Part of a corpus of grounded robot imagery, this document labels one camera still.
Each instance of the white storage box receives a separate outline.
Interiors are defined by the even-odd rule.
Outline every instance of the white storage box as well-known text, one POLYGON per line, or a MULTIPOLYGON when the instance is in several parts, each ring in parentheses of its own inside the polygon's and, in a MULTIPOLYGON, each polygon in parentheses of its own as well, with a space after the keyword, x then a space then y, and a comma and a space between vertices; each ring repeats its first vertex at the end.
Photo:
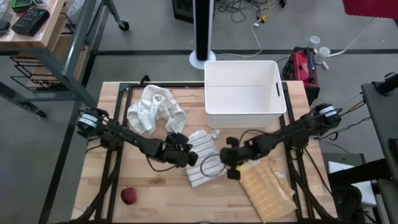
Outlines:
POLYGON ((211 128, 263 128, 286 111, 274 61, 205 64, 205 108, 211 128))

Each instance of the concrete floor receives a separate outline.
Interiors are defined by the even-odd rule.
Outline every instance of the concrete floor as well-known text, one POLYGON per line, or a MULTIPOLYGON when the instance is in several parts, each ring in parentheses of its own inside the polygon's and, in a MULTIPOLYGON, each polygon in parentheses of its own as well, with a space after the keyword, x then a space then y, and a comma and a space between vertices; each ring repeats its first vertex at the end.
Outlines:
MULTIPOLYGON (((108 19, 101 50, 183 50, 193 40, 193 27, 173 18, 170 1, 115 0, 120 15, 130 22, 131 31, 121 32, 113 18, 108 19)), ((228 13, 216 12, 212 49, 257 49, 251 33, 254 13, 245 11, 247 19, 239 24, 228 13)), ((321 38, 321 45, 342 49, 370 21, 368 17, 348 16, 341 1, 289 1, 285 9, 272 8, 266 24, 256 29, 263 49, 292 49, 306 46, 311 35, 321 38)), ((376 19, 352 49, 398 49, 398 30, 391 19, 376 19)), ((260 55, 251 60, 278 60, 287 55, 260 55)), ((219 60, 242 60, 224 56, 219 60)), ((340 106, 360 91, 364 82, 381 79, 396 71, 398 55, 342 55, 329 58, 329 71, 318 69, 321 86, 316 103, 340 106)), ((16 75, 11 60, 0 58, 0 81, 29 96, 10 75, 16 75)), ((203 73, 188 64, 187 56, 97 57, 88 91, 98 98, 102 82, 138 81, 143 75, 152 80, 203 80, 203 73)), ((71 102, 37 103, 48 120, 34 115, 0 98, 0 223, 35 223, 49 187, 57 156, 72 111, 71 102)), ((340 127, 368 116, 361 108, 345 116, 340 127)), ((382 158, 371 121, 341 134, 335 143, 352 153, 362 152, 367 161, 382 158)), ((321 143, 324 152, 340 152, 321 143)), ((74 136, 62 181, 51 213, 50 222, 67 221, 72 212, 84 160, 85 141, 74 136)))

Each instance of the red apple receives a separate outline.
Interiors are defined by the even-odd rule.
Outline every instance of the red apple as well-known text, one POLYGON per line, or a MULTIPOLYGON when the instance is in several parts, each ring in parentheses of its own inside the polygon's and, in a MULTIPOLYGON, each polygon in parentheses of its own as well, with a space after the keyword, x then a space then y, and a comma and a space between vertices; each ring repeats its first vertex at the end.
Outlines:
POLYGON ((137 202, 137 191, 134 187, 128 187, 122 190, 120 197, 126 205, 131 205, 137 202))

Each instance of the tan placemat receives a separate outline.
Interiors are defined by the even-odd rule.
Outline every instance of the tan placemat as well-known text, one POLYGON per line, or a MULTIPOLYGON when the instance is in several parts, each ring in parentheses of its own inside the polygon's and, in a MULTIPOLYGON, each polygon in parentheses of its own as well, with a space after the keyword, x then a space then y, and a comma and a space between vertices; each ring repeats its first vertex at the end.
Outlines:
POLYGON ((267 161, 251 161, 241 171, 241 185, 261 220, 271 222, 296 209, 286 178, 276 176, 267 161))

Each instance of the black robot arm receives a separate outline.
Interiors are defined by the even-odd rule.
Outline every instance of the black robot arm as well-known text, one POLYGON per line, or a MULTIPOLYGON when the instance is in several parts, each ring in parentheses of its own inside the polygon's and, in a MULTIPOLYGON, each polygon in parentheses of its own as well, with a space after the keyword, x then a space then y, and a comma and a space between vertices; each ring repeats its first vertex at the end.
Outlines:
POLYGON ((109 118, 105 110, 90 108, 80 113, 78 134, 87 139, 99 137, 101 144, 109 149, 118 149, 126 141, 148 158, 177 167, 194 166, 198 159, 196 153, 190 152, 192 145, 188 144, 188 138, 181 133, 168 133, 165 141, 148 139, 109 118))
POLYGON ((289 140, 293 148, 305 148, 311 135, 322 135, 339 125, 339 110, 330 104, 318 105, 300 119, 274 133, 263 133, 244 141, 243 147, 239 146, 238 139, 229 137, 227 144, 231 147, 224 147, 220 151, 221 162, 229 167, 228 178, 239 180, 237 166, 245 161, 267 156, 282 141, 289 140))

